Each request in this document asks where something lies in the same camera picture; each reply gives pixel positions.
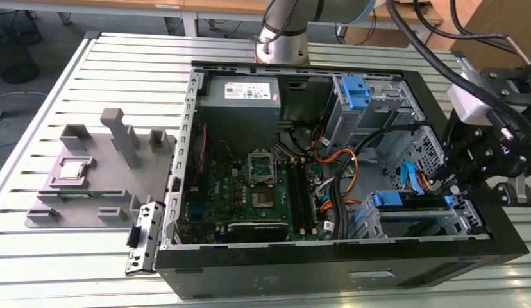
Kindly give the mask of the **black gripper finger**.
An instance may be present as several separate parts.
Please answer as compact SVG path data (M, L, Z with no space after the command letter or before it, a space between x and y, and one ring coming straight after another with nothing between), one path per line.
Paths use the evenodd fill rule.
M472 150L482 137L484 127L465 124L456 112L450 112L441 139L442 163L432 173L432 180L440 183L437 193L444 193L453 185L462 185L478 169Z
M505 205L504 188L490 188L485 183L481 184L453 184L452 193L461 195L474 205Z

